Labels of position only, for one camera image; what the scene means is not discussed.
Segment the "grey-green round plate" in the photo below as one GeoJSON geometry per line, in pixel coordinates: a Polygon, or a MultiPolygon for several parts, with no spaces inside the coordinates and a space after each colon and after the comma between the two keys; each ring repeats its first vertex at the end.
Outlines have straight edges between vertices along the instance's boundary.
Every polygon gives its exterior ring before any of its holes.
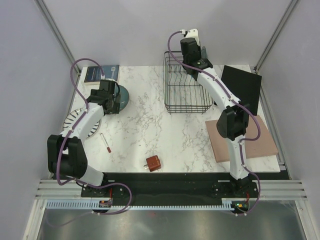
{"type": "Polygon", "coordinates": [[[201,47],[201,58],[202,59],[207,59],[208,58],[208,54],[207,54],[207,50],[205,46],[201,47]]]}

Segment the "wire dish rack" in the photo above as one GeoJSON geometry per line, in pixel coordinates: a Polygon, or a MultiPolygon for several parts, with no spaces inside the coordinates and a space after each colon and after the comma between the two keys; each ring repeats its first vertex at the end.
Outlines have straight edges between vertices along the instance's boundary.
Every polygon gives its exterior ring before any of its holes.
{"type": "Polygon", "coordinates": [[[170,114],[203,114],[213,104],[209,93],[169,51],[163,55],[163,101],[170,114]]]}

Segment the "dark teal floral plate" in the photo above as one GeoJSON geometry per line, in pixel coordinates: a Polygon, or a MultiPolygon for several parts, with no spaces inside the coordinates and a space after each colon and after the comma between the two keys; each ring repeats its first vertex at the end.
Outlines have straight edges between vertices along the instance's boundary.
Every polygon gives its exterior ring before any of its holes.
{"type": "Polygon", "coordinates": [[[128,90],[122,85],[119,85],[119,89],[117,86],[115,87],[114,94],[117,95],[118,93],[120,94],[119,111],[121,112],[128,105],[130,101],[130,94],[128,90]]]}

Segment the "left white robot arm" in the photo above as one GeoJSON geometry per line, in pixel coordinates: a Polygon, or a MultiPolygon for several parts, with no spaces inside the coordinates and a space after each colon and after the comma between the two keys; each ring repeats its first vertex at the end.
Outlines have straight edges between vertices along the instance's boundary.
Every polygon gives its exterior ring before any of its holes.
{"type": "Polygon", "coordinates": [[[110,185],[104,174],[88,163],[84,142],[94,125],[105,115],[118,114],[121,105],[120,85],[114,80],[102,79],[98,89],[83,98],[84,106],[73,123],[58,135],[47,139],[48,170],[55,173],[57,183],[63,186],[79,181],[92,187],[99,197],[106,196],[110,185]]]}

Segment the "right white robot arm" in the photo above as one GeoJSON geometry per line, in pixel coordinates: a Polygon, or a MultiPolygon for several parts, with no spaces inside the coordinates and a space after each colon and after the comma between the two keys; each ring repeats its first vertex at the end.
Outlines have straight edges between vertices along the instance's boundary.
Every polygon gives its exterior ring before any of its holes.
{"type": "Polygon", "coordinates": [[[246,153],[244,144],[241,143],[246,135],[249,115],[243,109],[241,101],[216,76],[209,60],[202,58],[195,38],[182,39],[180,47],[184,69],[209,93],[221,112],[216,129],[226,140],[230,162],[230,180],[222,184],[222,189],[230,196],[240,197],[250,186],[249,173],[245,170],[246,153]]]}

